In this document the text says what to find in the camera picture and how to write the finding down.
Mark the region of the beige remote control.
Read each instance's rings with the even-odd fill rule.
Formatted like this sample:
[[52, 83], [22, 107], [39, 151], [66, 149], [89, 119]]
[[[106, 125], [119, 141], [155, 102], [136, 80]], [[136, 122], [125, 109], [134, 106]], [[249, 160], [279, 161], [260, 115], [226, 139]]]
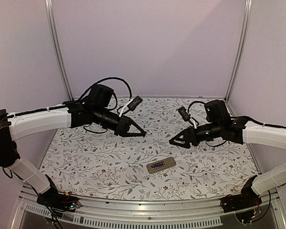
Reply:
[[156, 162], [152, 162], [146, 165], [146, 168], [150, 174], [156, 173], [170, 167], [176, 166], [176, 161], [172, 157], [168, 157]]

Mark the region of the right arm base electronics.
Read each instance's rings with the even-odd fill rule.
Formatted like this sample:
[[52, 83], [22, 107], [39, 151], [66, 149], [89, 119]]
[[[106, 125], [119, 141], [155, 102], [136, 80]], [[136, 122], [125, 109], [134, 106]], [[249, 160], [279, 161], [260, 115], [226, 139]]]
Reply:
[[252, 189], [253, 181], [257, 178], [257, 175], [249, 178], [243, 188], [241, 193], [237, 195], [227, 195], [220, 199], [220, 206], [224, 213], [239, 211], [246, 208], [253, 208], [249, 211], [243, 211], [240, 213], [235, 213], [235, 218], [242, 225], [248, 225], [260, 221], [266, 216], [271, 206], [271, 193], [268, 191], [269, 202], [265, 212], [262, 216], [258, 215], [262, 212], [261, 205], [262, 200], [259, 194], [256, 194]]

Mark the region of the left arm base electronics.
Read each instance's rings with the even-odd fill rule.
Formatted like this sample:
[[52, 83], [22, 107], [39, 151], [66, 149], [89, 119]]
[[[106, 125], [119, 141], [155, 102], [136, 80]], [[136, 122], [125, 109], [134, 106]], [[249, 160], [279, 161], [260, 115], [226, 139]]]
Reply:
[[75, 212], [81, 206], [79, 199], [72, 195], [72, 192], [61, 194], [58, 192], [54, 182], [46, 175], [50, 183], [50, 189], [45, 193], [35, 193], [38, 195], [37, 203], [44, 205], [51, 214], [52, 224], [56, 229], [62, 229], [59, 219], [62, 218], [64, 212]]

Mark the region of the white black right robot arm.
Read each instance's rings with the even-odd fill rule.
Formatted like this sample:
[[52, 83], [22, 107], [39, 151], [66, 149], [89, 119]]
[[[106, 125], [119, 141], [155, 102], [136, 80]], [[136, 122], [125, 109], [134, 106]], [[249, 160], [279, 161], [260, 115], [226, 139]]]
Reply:
[[[208, 123], [184, 129], [170, 139], [170, 144], [190, 148], [202, 141], [220, 137], [232, 143], [257, 144], [286, 150], [286, 126], [262, 123], [249, 116], [232, 117], [221, 100], [207, 102], [204, 108]], [[285, 184], [286, 162], [248, 179], [237, 198], [237, 204], [241, 208], [247, 208], [256, 197]]]

